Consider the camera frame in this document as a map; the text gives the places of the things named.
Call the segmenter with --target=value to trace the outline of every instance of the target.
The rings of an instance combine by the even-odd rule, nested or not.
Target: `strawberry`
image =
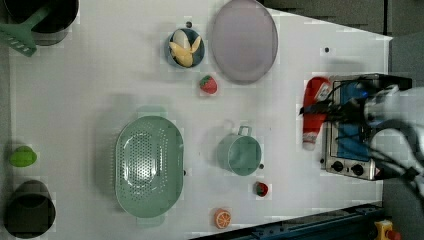
[[[206,93],[214,94],[218,90],[218,85],[216,84],[215,79],[207,75],[200,80],[200,89]]]
[[[268,193],[268,186],[265,183],[257,182],[256,194],[260,197],[265,197],[267,193]]]

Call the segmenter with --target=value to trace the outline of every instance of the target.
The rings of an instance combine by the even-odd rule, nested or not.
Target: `toy fruit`
[[[265,197],[268,193],[268,186],[265,183],[257,182],[255,189],[256,194],[260,197]]]
[[[175,31],[174,36],[172,37],[172,41],[187,51],[191,50],[187,34],[185,34],[185,32],[181,29]]]
[[[224,229],[231,223],[231,214],[227,210],[220,208],[216,210],[214,220],[217,228]]]
[[[216,91],[218,91],[218,85],[216,84],[215,79],[207,75],[206,77],[202,78],[202,80],[200,80],[200,89],[206,93],[214,94]]]
[[[190,51],[185,50],[180,45],[170,42],[169,47],[172,49],[172,55],[173,57],[177,59],[177,62],[183,66],[183,67],[190,67],[193,65],[193,55],[190,53]]]
[[[194,43],[193,43],[193,45],[191,46],[191,49],[190,49],[190,53],[195,53],[197,51],[197,49],[199,49],[201,41],[202,41],[202,38],[200,36],[198,36],[196,38],[196,40],[194,40]]]
[[[27,167],[37,160],[37,154],[27,146],[19,147],[10,158],[10,164],[15,167]]]

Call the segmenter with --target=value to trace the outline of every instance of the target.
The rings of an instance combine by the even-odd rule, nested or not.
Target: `bowl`
[[[180,28],[180,29],[177,29],[174,33],[172,33],[172,35],[169,37],[169,40],[166,42],[166,44],[167,44],[166,45],[166,49],[167,49],[166,52],[167,52],[167,55],[168,55],[168,57],[167,57],[168,62],[171,65],[182,67],[182,68],[192,68],[192,67],[199,65],[202,62],[203,57],[205,56],[205,45],[203,43],[203,38],[201,38],[200,44],[199,44],[199,47],[197,48],[197,50],[192,53],[193,63],[190,66],[183,66],[177,61],[176,57],[173,56],[172,49],[169,46],[171,42],[172,43],[176,42],[176,39],[174,39],[174,37],[175,37],[175,35],[178,31],[182,31],[182,32],[185,33],[190,46],[192,46],[193,43],[196,41],[197,37],[200,36],[196,31],[194,31],[190,28]]]

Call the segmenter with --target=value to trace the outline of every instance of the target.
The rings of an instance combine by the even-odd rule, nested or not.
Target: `black pot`
[[[18,238],[35,238],[53,225],[56,209],[46,185],[31,180],[12,194],[4,216],[6,230]]]
[[[22,23],[50,0],[4,0],[10,17],[16,23]],[[75,20],[78,0],[60,0],[61,3],[43,21],[32,29],[37,45],[49,46],[62,41]]]

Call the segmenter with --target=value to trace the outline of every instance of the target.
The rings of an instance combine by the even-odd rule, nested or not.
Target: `black cable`
[[[337,87],[333,88],[333,89],[332,89],[332,90],[328,93],[328,96],[325,98],[325,100],[324,100],[324,101],[326,101],[326,100],[330,99],[330,97],[334,94],[334,92],[335,92],[337,89],[339,89],[339,88],[341,88],[341,87],[343,87],[343,86],[346,86],[346,85],[349,85],[349,84],[352,84],[352,83],[359,84],[359,83],[363,83],[363,82],[365,82],[365,81],[370,81],[370,79],[367,79],[366,77],[359,77],[359,78],[358,78],[358,79],[356,79],[356,80],[342,81],[342,82],[340,83],[340,85],[338,85]]]
[[[387,124],[387,125],[382,125],[384,128],[381,128],[381,130],[384,130],[384,129],[388,129],[388,128],[390,128],[390,127],[388,127],[388,126],[393,126],[393,124]],[[338,128],[339,129],[339,131],[340,132],[342,132],[342,134],[343,135],[347,135],[346,134],[346,132],[342,129],[342,128]],[[402,168],[404,171],[405,171],[405,174],[408,172],[408,169],[406,168],[406,167],[404,167],[403,165],[401,165],[400,163],[397,163],[396,162],[396,160],[394,160],[392,157],[390,157],[390,156],[388,156],[388,155],[386,155],[386,154],[384,154],[383,152],[381,152],[380,150],[377,150],[377,149],[374,149],[374,148],[372,148],[369,144],[366,144],[366,143],[362,143],[362,142],[360,142],[360,141],[358,141],[358,140],[356,140],[356,139],[354,139],[354,138],[350,138],[351,140],[353,140],[353,141],[356,141],[356,142],[358,142],[358,143],[360,143],[360,144],[363,144],[363,145],[365,145],[370,151],[372,151],[372,152],[376,152],[376,153],[378,153],[378,154],[380,154],[380,155],[382,155],[383,157],[385,157],[386,159],[388,159],[389,161],[387,161],[387,160],[384,160],[384,159],[382,159],[382,158],[378,158],[378,157],[375,157],[375,156],[373,156],[372,157],[372,159],[374,160],[374,161],[378,161],[378,162],[380,162],[380,163],[383,163],[383,164],[385,164],[385,163],[390,163],[390,164],[393,164],[393,165],[395,165],[395,166],[397,166],[397,167],[400,167],[400,168]],[[344,146],[343,144],[341,144],[340,142],[338,142],[338,144],[339,144],[339,146],[341,146],[342,148],[344,148],[345,150],[348,150],[348,151],[350,151],[351,153],[353,153],[353,154],[355,154],[355,155],[357,155],[357,156],[362,156],[362,157],[365,157],[363,154],[357,154],[357,153],[355,153],[354,151],[352,151],[352,149],[348,149],[348,148],[346,148],[346,146]],[[418,181],[417,181],[417,179],[416,178],[414,178],[414,180],[412,180],[412,181],[410,181],[410,180],[408,180],[408,178],[406,178],[406,177],[404,177],[405,176],[405,174],[403,174],[403,175],[401,175],[401,177],[400,177],[400,179],[401,179],[401,181],[404,183],[404,185],[415,195],[415,197],[417,197],[417,199],[419,199],[420,201],[421,201],[421,204],[423,205],[423,208],[424,208],[424,196],[421,194],[421,192],[420,192],[420,189],[419,189],[419,187],[418,187],[418,185],[420,184],[420,183],[418,183]]]
[[[339,130],[339,132],[341,132],[343,135],[345,135],[345,136],[349,136],[347,133],[346,133],[346,131],[343,129],[343,128],[339,128],[338,127],[338,130]],[[366,143],[363,143],[363,142],[361,142],[361,141],[359,141],[359,140],[357,140],[357,139],[355,139],[355,138],[349,138],[350,140],[352,140],[352,141],[355,141],[356,143],[358,143],[358,144],[361,144],[361,145],[364,145],[369,151],[371,151],[371,152],[374,152],[374,153],[378,153],[378,154],[380,154],[381,156],[383,156],[384,157],[384,159],[387,159],[387,160],[383,160],[382,158],[377,158],[377,157],[375,157],[375,156],[372,156],[372,158],[373,159],[376,159],[377,161],[383,161],[383,162],[388,162],[388,163],[391,163],[391,164],[393,164],[393,165],[396,165],[396,166],[398,166],[398,167],[400,167],[400,168],[402,168],[402,169],[406,169],[404,166],[402,166],[401,164],[399,164],[396,160],[394,160],[392,157],[390,157],[389,155],[387,155],[387,154],[385,154],[385,153],[383,153],[383,152],[381,152],[380,150],[378,150],[378,149],[375,149],[375,148],[373,148],[373,147],[371,147],[369,144],[366,144]],[[358,156],[361,156],[361,157],[370,157],[370,156],[364,156],[363,154],[357,154],[357,153],[355,153],[354,151],[351,151],[351,153],[353,153],[353,154],[355,154],[355,155],[358,155]]]
[[[418,134],[410,124],[402,122],[400,120],[391,119],[380,123],[375,127],[375,129],[376,132],[371,136],[371,139],[378,132],[383,131],[385,129],[394,129],[401,132],[405,136],[405,139],[408,142],[408,145],[411,148],[412,154],[414,155],[415,159],[422,167],[424,167],[424,154],[420,147],[420,140]]]

